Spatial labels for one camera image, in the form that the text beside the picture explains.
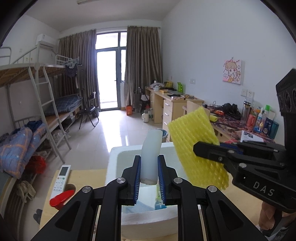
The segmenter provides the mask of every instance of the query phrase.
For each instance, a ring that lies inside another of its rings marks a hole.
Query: remote control
[[[50,199],[54,198],[55,196],[61,194],[64,191],[70,173],[70,167],[71,165],[63,165],[61,167],[59,175],[57,176],[57,179],[55,181]]]

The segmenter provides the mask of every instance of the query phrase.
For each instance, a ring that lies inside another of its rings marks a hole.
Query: wall outlet
[[[247,98],[253,99],[253,97],[254,97],[254,92],[248,90],[247,91]]]
[[[247,92],[248,92],[248,90],[242,89],[241,96],[247,97]]]

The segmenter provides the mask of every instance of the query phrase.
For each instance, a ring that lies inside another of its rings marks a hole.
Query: headphones
[[[236,104],[231,105],[230,103],[225,103],[222,106],[222,111],[224,111],[224,114],[228,114],[237,120],[240,120],[240,118],[242,117]]]

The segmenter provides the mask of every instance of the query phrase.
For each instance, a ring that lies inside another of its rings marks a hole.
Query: blue patterned blanket
[[[45,130],[41,124],[34,133],[23,127],[15,134],[6,135],[0,143],[0,171],[20,179]]]
[[[57,112],[66,113],[71,112],[74,110],[78,105],[80,105],[82,97],[75,95],[75,96],[65,96],[55,100],[55,104],[57,107]],[[49,108],[44,111],[45,116],[55,115],[54,107],[51,104]]]

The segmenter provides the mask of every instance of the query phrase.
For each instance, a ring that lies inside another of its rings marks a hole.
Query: trash bin
[[[158,130],[161,130],[163,132],[163,141],[162,143],[165,143],[166,142],[166,139],[168,137],[168,132],[164,129],[158,129]]]
[[[96,114],[99,117],[99,107],[98,106],[96,106],[96,108],[92,112],[93,118],[96,118]]]

